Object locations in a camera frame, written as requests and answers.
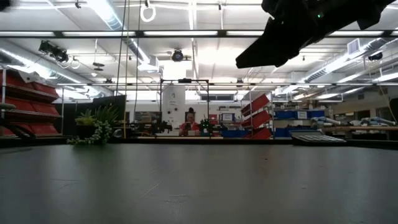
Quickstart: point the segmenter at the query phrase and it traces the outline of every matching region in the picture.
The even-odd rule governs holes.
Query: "potted plant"
[[[112,127],[118,111],[114,106],[98,108],[94,115],[91,110],[86,110],[75,121],[77,123],[76,139],[69,139],[69,144],[105,144],[111,137]]]

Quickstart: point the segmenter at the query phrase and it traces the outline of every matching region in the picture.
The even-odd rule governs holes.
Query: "black table surface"
[[[396,224],[397,161],[358,147],[32,147],[0,153],[0,223]]]

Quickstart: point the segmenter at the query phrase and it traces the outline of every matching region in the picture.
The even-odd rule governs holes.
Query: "white wall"
[[[358,95],[355,94],[347,98],[345,102],[333,105],[333,114],[370,110],[371,117],[376,116],[378,108],[387,107],[391,99],[398,98],[398,88],[394,86],[388,88],[387,100],[376,91],[365,92],[364,95],[365,99],[363,100],[359,100]]]
[[[222,114],[222,113],[235,113],[235,117],[241,116],[240,110],[232,110],[229,109],[228,111],[219,111],[220,106],[241,106],[241,103],[210,103],[209,105],[209,114]],[[200,103],[189,103],[187,102],[185,105],[185,111],[192,107],[193,110],[196,112],[195,121],[199,123],[201,120],[207,118],[207,103],[200,102]],[[155,112],[159,111],[159,105],[157,103],[137,103],[137,110],[136,112],[144,112],[150,111]],[[130,112],[130,121],[134,121],[134,103],[128,102],[126,105],[126,111]],[[180,118],[180,122],[183,123],[185,118]]]

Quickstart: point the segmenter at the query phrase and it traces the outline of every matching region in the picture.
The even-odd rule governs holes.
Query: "green plant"
[[[77,125],[87,125],[92,126],[96,119],[91,115],[91,110],[87,109],[86,113],[81,113],[81,115],[75,119]]]
[[[67,143],[76,145],[76,144],[105,144],[111,137],[112,128],[111,125],[105,121],[95,121],[94,122],[95,132],[90,138],[80,139],[77,137],[76,139],[68,139]]]
[[[101,121],[102,123],[108,122],[108,124],[113,124],[118,117],[118,109],[114,106],[100,106],[95,111],[94,117],[97,121]]]

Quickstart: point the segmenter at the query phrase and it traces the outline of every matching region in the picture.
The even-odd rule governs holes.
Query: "plant pot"
[[[76,135],[80,139],[90,138],[95,132],[93,125],[76,125]]]

